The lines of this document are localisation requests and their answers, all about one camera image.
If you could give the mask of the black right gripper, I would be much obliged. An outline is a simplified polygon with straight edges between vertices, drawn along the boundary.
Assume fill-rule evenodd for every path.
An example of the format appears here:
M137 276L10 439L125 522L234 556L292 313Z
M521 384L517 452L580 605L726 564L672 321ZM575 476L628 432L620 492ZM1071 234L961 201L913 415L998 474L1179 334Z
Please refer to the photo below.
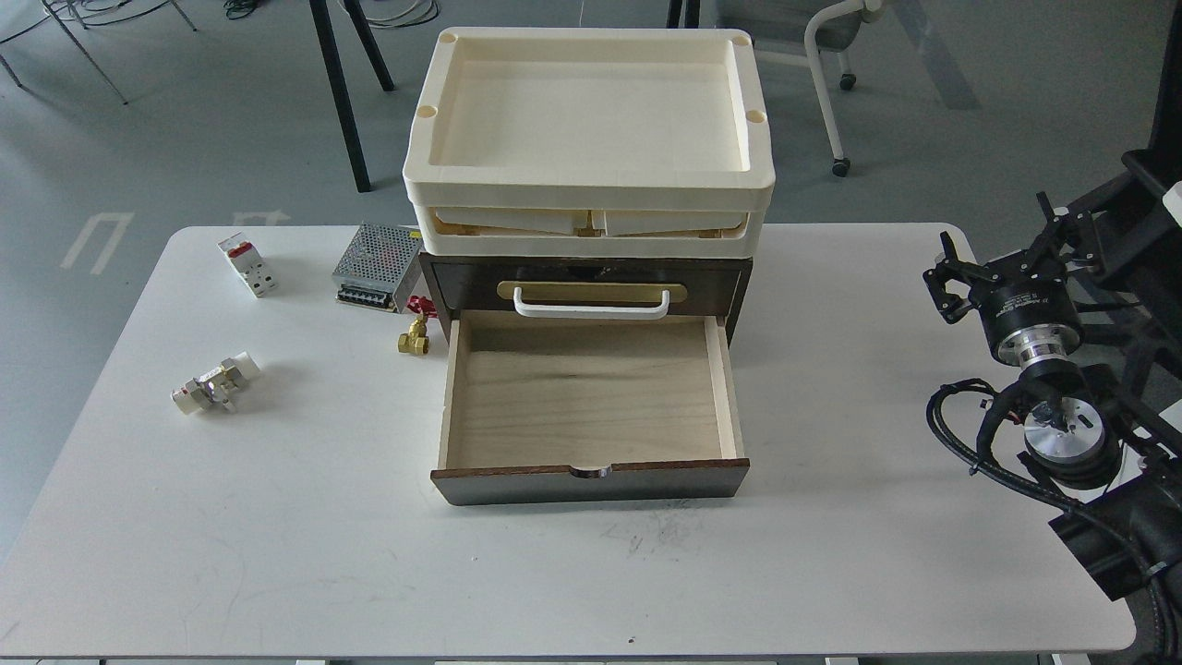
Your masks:
M1073 270L1104 278L1092 214L1056 208L1046 193L1037 200L1046 224L1026 252L975 265L960 260L950 233L941 232L943 253L922 276L946 322L979 312L989 353L1004 365L1067 358L1080 348L1082 321L1065 279Z

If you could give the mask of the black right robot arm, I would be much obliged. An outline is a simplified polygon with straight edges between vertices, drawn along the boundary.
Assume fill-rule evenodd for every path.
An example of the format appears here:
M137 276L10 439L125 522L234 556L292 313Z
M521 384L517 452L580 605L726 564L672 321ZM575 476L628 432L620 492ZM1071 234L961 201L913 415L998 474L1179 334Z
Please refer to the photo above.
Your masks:
M1052 506L1051 528L1110 600L1145 592L1152 647L1178 663L1178 428L1141 399L1150 370L1178 376L1178 13L1143 149L983 265L949 233L923 281L944 321L976 312L993 359L1019 370L937 387L934 437L996 484Z

